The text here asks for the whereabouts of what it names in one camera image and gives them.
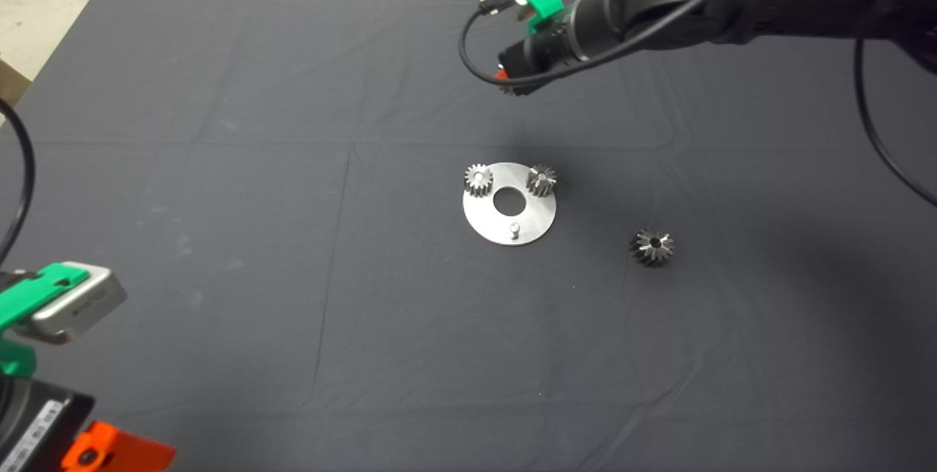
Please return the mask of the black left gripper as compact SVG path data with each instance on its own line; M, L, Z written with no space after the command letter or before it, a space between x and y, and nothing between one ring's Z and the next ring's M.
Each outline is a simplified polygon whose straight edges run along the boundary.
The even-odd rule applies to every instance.
M2 378L2 471L167 471L175 446L93 421L96 399L32 378Z

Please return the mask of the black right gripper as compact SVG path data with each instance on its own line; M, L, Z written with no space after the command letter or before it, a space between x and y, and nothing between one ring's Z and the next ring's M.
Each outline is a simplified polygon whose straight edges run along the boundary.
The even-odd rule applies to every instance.
M541 31L511 44L498 54L499 70L494 72L499 91L512 91L509 79L534 78L541 74L575 67L581 58L575 49L575 19L565 15Z

